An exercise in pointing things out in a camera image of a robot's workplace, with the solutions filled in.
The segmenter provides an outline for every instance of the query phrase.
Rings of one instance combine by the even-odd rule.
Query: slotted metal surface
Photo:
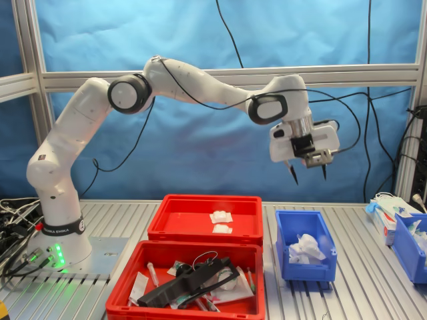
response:
[[[13,278],[0,290],[11,319],[107,319],[105,302],[135,245],[147,239],[147,226],[159,201],[82,201],[87,232],[96,237],[129,237],[117,271],[109,280],[64,274]],[[318,210],[338,252],[336,280],[285,282],[276,252],[276,209]],[[413,285],[393,250],[364,212],[363,205],[264,203],[264,279],[266,319],[427,320],[427,285]]]

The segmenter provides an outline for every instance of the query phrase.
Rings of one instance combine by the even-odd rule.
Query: small white package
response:
[[[233,272],[229,267],[224,267],[218,273],[218,282],[221,282],[224,279],[227,279],[232,274]],[[227,283],[224,283],[220,288],[223,290],[233,290],[237,284],[238,284],[238,278],[234,278],[233,280],[228,281]]]
[[[232,214],[225,211],[214,211],[209,215],[212,223],[228,223],[233,222]]]
[[[168,275],[173,275],[174,277],[176,277],[176,271],[178,270],[179,267],[181,267],[184,263],[183,262],[179,262],[179,261],[175,261],[175,263],[173,264],[173,266],[171,267],[171,269],[167,270],[166,273]]]
[[[215,225],[212,231],[212,233],[231,233],[231,232],[233,232],[233,228],[230,228],[227,225]]]
[[[138,299],[144,295],[147,283],[148,277],[138,272],[138,274],[136,275],[135,283],[132,287],[131,295],[129,296],[129,300],[134,305],[138,305]]]
[[[242,268],[237,267],[236,269],[239,271],[240,275],[237,278],[238,282],[236,286],[232,290],[223,290],[219,287],[211,291],[211,295],[215,297],[213,300],[215,305],[218,303],[225,303],[254,296]]]

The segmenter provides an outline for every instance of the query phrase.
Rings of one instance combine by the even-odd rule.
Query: green led light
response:
[[[65,260],[62,254],[61,246],[56,243],[55,248],[56,253],[58,254],[59,262],[61,263],[61,265],[58,265],[58,267],[62,267],[65,264]]]

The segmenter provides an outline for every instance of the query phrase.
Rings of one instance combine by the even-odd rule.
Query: test tube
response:
[[[147,263],[147,268],[149,271],[149,274],[151,275],[151,280],[153,280],[153,283],[156,287],[159,287],[159,279],[157,278],[157,275],[155,274],[153,263],[149,262]]]
[[[200,301],[200,298],[196,299],[195,302],[197,303],[197,306],[200,308],[200,310],[207,311],[207,309],[206,309],[205,305],[203,304],[203,302]]]
[[[252,292],[255,293],[255,285],[254,285],[254,281],[252,280],[252,273],[251,273],[251,270],[249,269],[249,267],[248,267],[248,276],[249,276],[249,282],[251,284],[251,290],[252,290]]]

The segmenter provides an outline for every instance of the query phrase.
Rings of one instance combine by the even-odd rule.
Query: black plastic part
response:
[[[282,129],[279,129],[273,132],[273,137],[275,138],[282,138],[284,136],[285,136],[285,131],[283,131]]]
[[[261,118],[258,115],[258,108],[263,103],[275,102],[278,101],[282,106],[282,110],[273,117],[270,118]],[[258,125],[267,125],[268,123],[274,122],[288,113],[288,104],[283,95],[264,95],[262,97],[252,97],[252,100],[249,102],[248,115],[249,118]]]
[[[41,232],[45,235],[50,235],[54,237],[62,237],[64,235],[70,235],[72,233],[81,235],[86,230],[82,215],[78,220],[67,225],[48,225],[45,222],[44,218],[41,220],[41,222],[43,224]]]
[[[313,143],[313,137],[311,134],[304,135],[299,138],[291,139],[292,148],[294,149],[295,157],[302,157],[307,153],[313,152],[316,150]]]
[[[323,177],[326,180],[326,165],[322,165]]]
[[[113,102],[113,99],[111,98],[111,92],[113,91],[113,88],[118,83],[128,83],[135,89],[135,92],[137,94],[137,99],[135,104],[132,107],[127,109],[122,109],[120,106],[116,105]],[[116,80],[114,80],[111,83],[111,85],[109,85],[108,87],[107,96],[108,96],[108,101],[110,105],[115,110],[119,111],[120,113],[132,114],[132,113],[137,113],[139,110],[142,109],[142,107],[147,102],[149,96],[151,95],[151,92],[152,92],[151,85],[149,85],[147,79],[143,75],[139,73],[135,73],[133,75],[123,75],[117,78]]]
[[[293,165],[291,165],[291,167],[289,168],[289,170],[291,171],[292,177],[294,177],[294,180],[295,180],[296,185],[298,185],[298,179],[297,179],[297,177],[296,177],[296,173],[295,173],[294,166],[293,166]]]
[[[229,267],[232,270],[232,275],[207,288],[200,288],[207,280],[212,278],[218,271],[224,267]],[[184,308],[188,303],[191,303],[203,294],[214,290],[224,283],[235,279],[239,272],[233,266],[229,257],[223,259],[213,259],[207,263],[198,265],[198,268],[193,268],[189,265],[181,266],[177,270],[177,277],[160,287],[155,288],[149,293],[138,299],[140,307],[164,308],[171,301],[177,299],[183,294],[189,293],[191,297],[184,301],[179,308]]]

